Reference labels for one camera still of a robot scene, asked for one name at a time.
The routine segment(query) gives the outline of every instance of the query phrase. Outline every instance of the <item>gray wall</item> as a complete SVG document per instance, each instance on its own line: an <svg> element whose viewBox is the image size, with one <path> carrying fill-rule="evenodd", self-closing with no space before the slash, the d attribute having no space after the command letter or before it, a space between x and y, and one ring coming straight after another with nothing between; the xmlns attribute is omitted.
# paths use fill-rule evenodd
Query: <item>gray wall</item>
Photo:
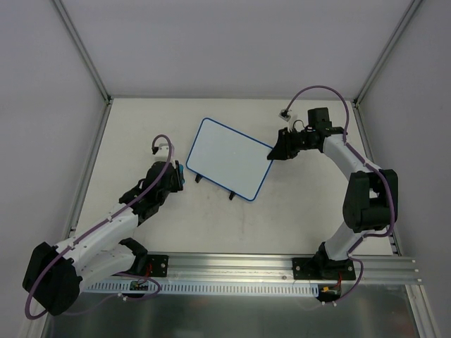
<svg viewBox="0 0 451 338"><path fill-rule="evenodd" d="M451 337L450 13L449 0L425 1L362 106L376 160L400 177L402 247L419 263L444 337Z"/></svg>
<svg viewBox="0 0 451 338"><path fill-rule="evenodd" d="M170 98L354 98L409 2L64 1L110 93Z"/></svg>
<svg viewBox="0 0 451 338"><path fill-rule="evenodd" d="M103 103L50 1L0 1L0 45L0 337L10 338L31 251L63 234Z"/></svg>

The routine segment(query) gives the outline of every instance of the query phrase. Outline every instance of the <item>purple cable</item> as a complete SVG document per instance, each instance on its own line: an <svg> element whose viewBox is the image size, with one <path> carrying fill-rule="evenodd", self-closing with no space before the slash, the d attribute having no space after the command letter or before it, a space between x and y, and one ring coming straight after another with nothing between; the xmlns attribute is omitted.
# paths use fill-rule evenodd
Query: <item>purple cable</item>
<svg viewBox="0 0 451 338"><path fill-rule="evenodd" d="M30 292L28 293L28 297L27 297L27 301L25 302L25 316L29 319L29 320L35 320L35 319L39 319L41 318L43 315L45 315L47 313L47 310L42 311L41 313L37 314L37 315L32 315L30 312L30 305L31 305L31 300L33 298L33 295L36 292L37 286L40 284L40 282L42 281L42 278L44 278L45 274L49 272L49 270L51 269L52 266L55 265L55 263L64 255L66 255L68 252L70 251L70 247L68 246L67 248L65 248L64 250L62 250L62 252L55 257L49 264L48 266L46 266L43 271L41 272L41 274L37 277L35 283L33 284L33 286L31 287Z"/></svg>
<svg viewBox="0 0 451 338"><path fill-rule="evenodd" d="M383 233L383 234L366 234L363 237L360 237L353 246L351 246L350 250L347 252L347 255L349 257L349 259L351 261L354 262L358 262L360 264L360 273L359 273L359 277L357 278L356 282L354 283L354 285L351 287L351 289L346 292L346 294L342 295L337 301L342 300L344 298L347 297L348 294L350 294L352 291L355 290L355 288L357 287L357 285L359 285L360 281L362 280L363 274L364 274L364 262L362 262L361 260L359 260L358 258L353 258L350 256L350 254L363 242L364 237L388 237L392 234L393 232L393 228L395 227L395 205L393 203L393 196L392 196L392 192L390 191L390 186L388 185L387 179L382 175L382 173L377 170L375 167L373 167L371 164L367 163L365 158L360 155L360 153L354 149L349 143L347 143L347 129L349 127L349 123L350 123L350 111L349 108L347 107L345 98L339 93L337 92L335 89L331 88L331 87L327 87L327 86L321 86L321 85L315 85L315 86L310 86L310 87L306 87L302 90L300 90L295 97L292 98L292 100L290 101L290 103L288 104L286 111L288 111L291 107L291 105L293 105L293 102L295 102L295 100L297 99L297 97L302 94L303 92L306 92L307 90L310 89L316 89L316 88L321 88L321 89L327 89L333 93L335 93L341 100L341 102L343 103L343 106L345 106L345 111L346 111L346 123L345 123L345 129L343 132L343 142L345 143L345 146L359 159L360 162L363 163L364 166L366 166L369 170L373 171L375 174L377 174L377 176L381 179L383 186L385 188L385 193L387 194L387 199L388 199L388 208L390 209L390 225L387 229L387 232Z"/></svg>
<svg viewBox="0 0 451 338"><path fill-rule="evenodd" d="M286 111L288 111L291 107L291 105L295 102L295 100L297 99L297 97L302 94L303 92L306 92L307 90L310 89L327 89L328 91L333 92L335 95L338 96L338 98L340 99L340 101L343 103L343 106L345 106L345 111L346 111L346 123L345 123L345 132L343 132L343 141L344 143L346 143L346 134L347 134L347 127L349 126L350 123L350 110L347 107L346 104L346 100L343 97L342 94L340 94L338 91L336 91L335 89L333 89L332 87L328 87L328 86L321 86L321 85L315 85L315 86L310 86L310 87L305 87L304 89L301 89L300 91L298 91L298 93L295 95L295 97L293 97L290 101L290 103L288 104Z"/></svg>
<svg viewBox="0 0 451 338"><path fill-rule="evenodd" d="M335 302L339 302L342 301L343 299L347 298L349 296L349 294L351 292L353 292L355 290L355 288L357 287L357 285L359 285L360 281L362 280L362 277L364 275L364 262L362 262L361 260L359 260L358 258L354 258L354 257L350 257L351 261L354 262L358 262L358 264L360 264L360 273L359 273L359 277L357 278L357 280L355 281L354 285L352 285L351 289L349 289L345 294L343 294L339 299L337 299Z"/></svg>
<svg viewBox="0 0 451 338"><path fill-rule="evenodd" d="M345 143L345 146L359 159L360 162L362 162L364 164L364 166L366 166L369 170L373 171L375 174L377 174L377 176L381 179L382 184L385 188L385 193L387 194L387 199L388 199L388 208L390 209L390 225L387 229L387 231L383 234L366 234L364 235L364 237L388 237L392 234L393 232L393 228L395 227L395 205L393 203L393 197L392 197L392 193L390 191L390 186L388 185L387 179L381 174L381 172L379 170L377 170L375 167L373 167L371 164L367 163L365 161L365 158L360 155L360 153L354 149L354 147L352 147L349 143L347 143L347 129L349 127L349 123L350 123L350 111L349 108L347 107L346 104L346 100L345 98L342 96L342 94L340 94L338 91L336 91L335 89L328 87L328 86L321 86L321 85L315 85L315 86L310 86L310 87L306 87L302 90L300 90L295 97L292 98L292 100L290 101L290 103L288 104L286 110L288 111L291 107L291 105L293 105L293 103L295 102L295 100L297 99L297 97L306 92L307 90L310 89L327 89L333 93L335 93L338 98L340 99L340 101L343 103L343 106L345 107L345 111L346 111L346 123L345 123L345 129L343 132L343 142Z"/></svg>
<svg viewBox="0 0 451 338"><path fill-rule="evenodd" d="M169 155L168 155L168 160L166 161L166 163L164 163L163 169L161 169L161 172L158 174L158 176L156 177L156 179L138 196L136 196L135 199L133 199L129 204L127 204L126 206L122 207L119 211L116 211L111 218L115 218L118 215L120 215L123 211L125 211L127 208L131 207L133 204L135 204L138 201L141 201L141 199L144 197L145 194L147 194L153 187L155 187L156 183L159 182L159 180L163 177L164 173L166 172L166 169L168 169L169 164L171 163L171 157L172 157L172 144L170 139L163 134L157 135L154 138L154 141L152 141L152 148L155 147L155 141L157 139L159 139L160 137L163 137L169 144ZM86 237L88 237L90 234L92 234L94 231L96 231L97 229L99 229L101 226L107 224L109 222L108 218L104 219L103 221L101 221L99 224L97 224L95 227L92 227L91 229L89 229L88 231L86 231L84 234L82 234L80 237L78 237L73 243L74 244L78 244L80 243L82 240L84 240Z"/></svg>
<svg viewBox="0 0 451 338"><path fill-rule="evenodd" d="M147 294L146 296L143 296L141 298L127 298L127 301L145 301L147 299L151 299L151 298L155 298L157 294L160 293L161 291L161 285L160 283L158 283L156 280L150 278L150 277L141 277L141 276L134 276L134 275L130 275L128 273L116 273L117 276L123 276L123 277L131 277L131 278L136 278L139 277L141 280L148 280L149 282L152 282L156 285L156 291L153 294Z"/></svg>
<svg viewBox="0 0 451 338"><path fill-rule="evenodd" d="M150 299L150 298L154 298L160 291L161 291L161 285L160 283L158 283L156 280L153 280L150 277L142 277L142 276L135 276L135 275L130 275L128 273L116 273L117 276L123 276L123 277L132 277L132 278L136 278L139 277L141 280L148 280L149 282L152 282L156 285L156 291L152 294L143 296L141 298L131 298L131 297L127 297L127 301L144 301L146 299ZM85 315L87 313L91 313L92 311L94 311L96 308L98 308L100 305L102 305L103 303L109 301L112 298L117 297L118 294L110 294L109 296L103 298L99 303L97 303L96 305L94 305L91 308L88 308L87 310L83 310L83 311L79 311L79 312L65 312L63 313L64 315L71 315L71 316L75 316L75 315Z"/></svg>
<svg viewBox="0 0 451 338"><path fill-rule="evenodd" d="M153 187L155 187L155 185L159 182L159 180L163 177L164 173L166 172L166 169L168 168L169 164L171 163L171 157L172 157L172 144L171 141L169 139L169 137L167 137L166 135L160 134L157 135L154 140L152 141L152 148L155 147L155 142L157 141L157 139L159 139L160 137L163 137L169 144L169 154L168 154L168 159L166 160L166 163L164 163L163 169L161 169L161 172L158 174L158 176L155 178L155 180L140 194L138 195L135 199L133 199L129 204L127 204L126 206L124 206L123 208L121 208L119 211L117 211L116 213L114 213L111 216L111 219L117 217L118 215L120 215L125 209L131 207L133 204L135 204L136 202L140 201L145 194L147 194L150 189L152 189ZM80 237L78 237L73 243L74 245L80 243L84 238L86 238L87 236L89 236L90 234L92 234L94 231L96 231L97 229L99 229L100 227L102 227L103 225L109 223L109 219L105 219L103 221L101 221L99 224L95 225L94 227L92 227L91 229L89 229L88 231L86 231L84 234L82 234ZM39 274L39 276L37 277L35 283L33 284L33 286L31 287L30 292L28 293L27 296L27 301L25 302L25 317L27 317L27 319L29 320L36 320L41 318L43 315L45 315L47 313L47 310L42 311L41 313L37 314L37 315L32 315L30 312L30 305L31 305L31 300L33 298L33 295L36 292L37 286L40 284L40 282L42 281L42 278L44 278L44 276L49 272L49 270L56 264L56 262L63 257L64 255L66 255L69 251L71 250L71 247L68 246L67 248L65 248L64 250L62 250L62 252L55 257L49 264L48 266L46 266L42 272Z"/></svg>

